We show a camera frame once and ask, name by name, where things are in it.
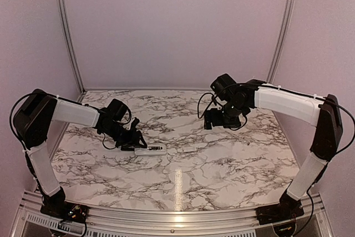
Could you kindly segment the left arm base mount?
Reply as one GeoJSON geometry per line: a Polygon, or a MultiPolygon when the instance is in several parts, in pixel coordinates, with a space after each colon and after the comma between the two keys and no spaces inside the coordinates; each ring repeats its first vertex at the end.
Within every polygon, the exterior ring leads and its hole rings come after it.
{"type": "Polygon", "coordinates": [[[85,223],[89,207],[82,204],[64,202],[62,206],[42,205],[40,212],[63,221],[73,221],[76,223],[85,223]]]}

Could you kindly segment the white remote control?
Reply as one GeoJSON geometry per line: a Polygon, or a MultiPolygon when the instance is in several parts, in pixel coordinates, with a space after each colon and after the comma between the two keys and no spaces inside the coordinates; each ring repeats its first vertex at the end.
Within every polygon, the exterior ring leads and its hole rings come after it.
{"type": "Polygon", "coordinates": [[[137,156],[160,156],[167,153],[163,144],[148,145],[146,148],[135,148],[134,154],[137,156]]]}

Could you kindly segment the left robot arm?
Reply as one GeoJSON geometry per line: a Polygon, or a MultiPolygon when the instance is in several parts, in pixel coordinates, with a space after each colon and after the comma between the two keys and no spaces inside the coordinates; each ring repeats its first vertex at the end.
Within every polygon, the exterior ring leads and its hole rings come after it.
{"type": "Polygon", "coordinates": [[[113,99],[108,107],[99,109],[36,89],[17,103],[21,106],[14,105],[9,116],[11,131],[23,146],[27,166],[43,197],[43,206],[59,218],[70,213],[70,205],[65,201],[64,190],[55,177],[48,154],[47,139],[52,122],[93,128],[98,134],[111,137],[116,148],[148,146],[136,128],[137,118],[133,119],[129,129],[124,128],[121,120],[129,109],[117,99],[113,99]]]}

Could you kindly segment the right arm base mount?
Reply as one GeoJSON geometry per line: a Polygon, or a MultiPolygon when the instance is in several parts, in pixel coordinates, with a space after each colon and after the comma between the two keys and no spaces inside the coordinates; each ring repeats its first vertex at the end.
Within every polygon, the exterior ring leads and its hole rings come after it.
{"type": "Polygon", "coordinates": [[[299,205],[294,209],[281,204],[272,204],[256,208],[256,217],[260,225],[278,223],[285,220],[292,220],[303,216],[303,208],[299,205]]]}

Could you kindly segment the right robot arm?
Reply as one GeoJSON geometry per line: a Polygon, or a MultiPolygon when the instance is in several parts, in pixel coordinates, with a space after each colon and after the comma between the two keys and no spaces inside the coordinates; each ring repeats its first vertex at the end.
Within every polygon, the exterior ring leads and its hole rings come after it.
{"type": "Polygon", "coordinates": [[[257,79],[236,83],[228,74],[217,77],[210,87],[215,93],[211,101],[220,99],[225,104],[221,109],[211,108],[203,112],[206,130],[213,127],[237,130],[242,126],[239,117],[247,116],[256,108],[288,115],[316,127],[310,154],[275,206],[275,215],[287,219],[337,154],[343,133],[337,98],[293,92],[257,79]]]}

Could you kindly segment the white battery cover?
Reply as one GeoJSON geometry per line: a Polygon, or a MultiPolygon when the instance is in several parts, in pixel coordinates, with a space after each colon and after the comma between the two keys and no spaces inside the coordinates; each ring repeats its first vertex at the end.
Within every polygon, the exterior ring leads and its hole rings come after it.
{"type": "Polygon", "coordinates": [[[191,153],[197,151],[197,148],[195,147],[186,147],[183,149],[184,153],[191,153]]]}

